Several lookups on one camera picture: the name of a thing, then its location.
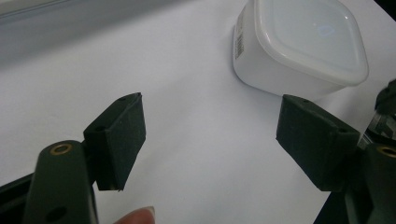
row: white plastic container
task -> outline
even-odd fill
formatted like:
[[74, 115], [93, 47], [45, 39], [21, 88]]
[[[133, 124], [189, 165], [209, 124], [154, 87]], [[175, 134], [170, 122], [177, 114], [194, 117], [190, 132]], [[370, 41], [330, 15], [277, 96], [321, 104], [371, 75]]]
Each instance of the white plastic container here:
[[310, 100], [368, 77], [358, 24], [337, 0], [250, 0], [235, 25], [233, 67], [248, 85]]

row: container lid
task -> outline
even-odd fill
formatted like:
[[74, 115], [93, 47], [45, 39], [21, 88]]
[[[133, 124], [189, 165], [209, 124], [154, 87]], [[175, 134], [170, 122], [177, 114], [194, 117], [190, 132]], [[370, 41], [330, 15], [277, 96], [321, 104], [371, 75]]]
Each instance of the container lid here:
[[337, 0], [255, 0], [255, 26], [279, 63], [343, 86], [368, 77], [358, 24]]

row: fingernail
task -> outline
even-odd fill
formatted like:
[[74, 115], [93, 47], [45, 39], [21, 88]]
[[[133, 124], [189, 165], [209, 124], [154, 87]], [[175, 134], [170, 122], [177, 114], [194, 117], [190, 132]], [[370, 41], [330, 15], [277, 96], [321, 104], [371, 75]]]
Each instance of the fingernail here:
[[143, 209], [147, 209], [150, 211], [150, 213], [152, 214], [153, 217], [155, 217], [155, 209], [154, 206], [149, 206], [149, 207], [145, 207]]

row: fingertip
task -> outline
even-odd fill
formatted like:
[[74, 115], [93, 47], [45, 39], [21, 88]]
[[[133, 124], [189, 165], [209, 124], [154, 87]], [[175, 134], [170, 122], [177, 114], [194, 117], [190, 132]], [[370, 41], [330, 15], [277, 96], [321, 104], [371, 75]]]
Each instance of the fingertip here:
[[115, 224], [155, 224], [155, 210], [153, 206], [140, 208], [127, 214]]

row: brass insert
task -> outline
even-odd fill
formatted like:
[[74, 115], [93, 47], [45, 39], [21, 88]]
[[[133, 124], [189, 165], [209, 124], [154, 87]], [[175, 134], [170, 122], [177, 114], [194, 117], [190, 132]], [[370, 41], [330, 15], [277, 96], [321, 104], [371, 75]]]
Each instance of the brass insert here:
[[393, 147], [377, 147], [376, 149], [386, 156], [396, 158], [396, 149]]
[[69, 152], [72, 148], [73, 147], [70, 144], [60, 144], [58, 146], [53, 147], [50, 150], [50, 154], [53, 156], [63, 155], [65, 153]]

